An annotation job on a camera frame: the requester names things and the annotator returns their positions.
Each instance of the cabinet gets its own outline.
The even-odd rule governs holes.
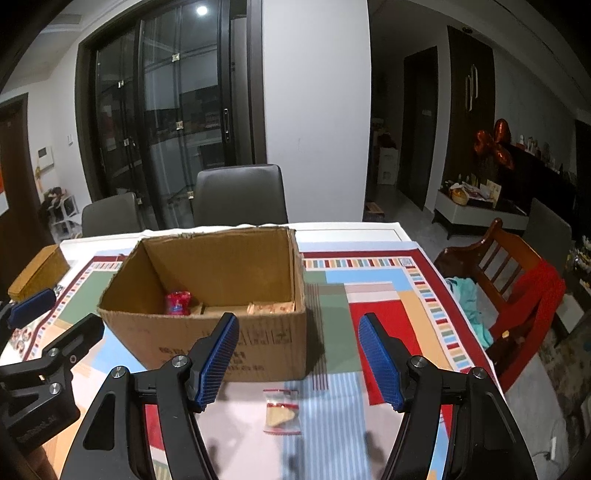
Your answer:
[[[449,137],[443,180],[477,172],[474,137],[495,125],[495,60],[492,49],[453,27],[447,28],[452,71]]]

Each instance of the tablecloth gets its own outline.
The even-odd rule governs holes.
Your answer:
[[[384,239],[384,228],[359,229],[361,235],[356,231],[344,236],[327,231],[302,228],[297,235],[306,268],[306,303],[317,333],[317,343],[309,344],[312,353],[318,352],[311,374],[286,383],[223,384],[216,402],[198,415],[220,478],[379,478],[401,415],[382,403],[360,355],[355,331],[366,312],[375,312],[388,333],[402,338],[411,353],[427,356],[440,368],[467,371],[481,365],[492,373],[453,296],[420,247],[403,241],[408,237],[400,226],[393,239]],[[133,243],[96,250],[87,263],[73,267],[56,308],[15,333],[11,344],[21,358],[38,357],[44,345],[94,312]],[[95,245],[100,248],[109,242]],[[132,372],[143,370],[105,329],[103,340],[73,369],[74,395],[82,416],[106,374],[117,365],[126,365]],[[262,431],[264,388],[298,390],[301,435],[278,437]],[[430,479],[441,478],[450,415],[449,409],[442,409]],[[147,408],[147,420],[157,478],[168,479],[154,407]],[[79,423],[45,445],[58,473]]]

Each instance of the balloon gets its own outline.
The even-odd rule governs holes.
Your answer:
[[[492,155],[495,157],[495,160],[504,165],[509,170],[513,170],[515,165],[513,164],[513,157],[511,154],[503,147],[501,144],[495,143],[492,146]]]
[[[499,118],[495,122],[495,143],[511,143],[511,130],[509,124],[504,118]]]
[[[476,142],[474,143],[474,151],[480,157],[488,152],[494,145],[493,139],[486,130],[479,130],[476,132]]]

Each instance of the glass panel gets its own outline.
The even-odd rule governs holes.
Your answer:
[[[134,41],[130,31],[97,52],[96,102],[109,194],[134,192],[144,226],[157,229],[137,147],[134,114]]]
[[[225,165],[217,82],[217,1],[144,25],[145,125],[166,227],[193,226],[197,173]]]

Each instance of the red candy package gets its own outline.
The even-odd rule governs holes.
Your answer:
[[[175,291],[166,295],[166,313],[168,315],[189,315],[191,294],[188,291]]]

